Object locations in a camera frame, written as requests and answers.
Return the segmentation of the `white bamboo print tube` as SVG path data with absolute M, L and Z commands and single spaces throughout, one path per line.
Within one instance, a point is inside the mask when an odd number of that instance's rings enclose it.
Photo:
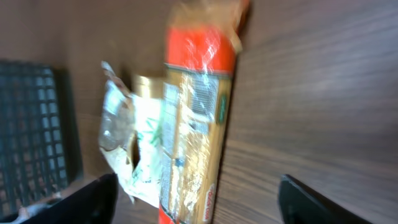
M 132 173 L 132 195 L 157 208 L 162 172 L 162 77 L 135 75 L 132 100 L 139 161 Z

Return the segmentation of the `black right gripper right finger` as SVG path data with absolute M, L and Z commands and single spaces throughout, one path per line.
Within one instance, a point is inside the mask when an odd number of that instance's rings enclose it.
M 287 224 L 371 224 L 288 174 L 280 180 L 278 205 Z

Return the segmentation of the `clear brown snack pouch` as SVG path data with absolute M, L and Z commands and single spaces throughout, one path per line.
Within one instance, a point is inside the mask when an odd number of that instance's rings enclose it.
M 101 68 L 108 80 L 105 83 L 99 149 L 117 174 L 120 186 L 132 195 L 132 147 L 136 140 L 132 94 L 108 62 L 102 61 Z

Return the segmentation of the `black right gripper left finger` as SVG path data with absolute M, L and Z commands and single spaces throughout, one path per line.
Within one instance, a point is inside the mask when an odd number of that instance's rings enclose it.
M 105 174 L 73 194 L 22 207 L 1 224 L 110 224 L 118 200 L 118 177 Z

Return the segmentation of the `orange gold pasta package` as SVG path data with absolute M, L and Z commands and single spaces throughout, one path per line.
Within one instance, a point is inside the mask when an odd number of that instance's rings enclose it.
M 209 223 L 249 2 L 180 1 L 165 43 L 160 223 Z

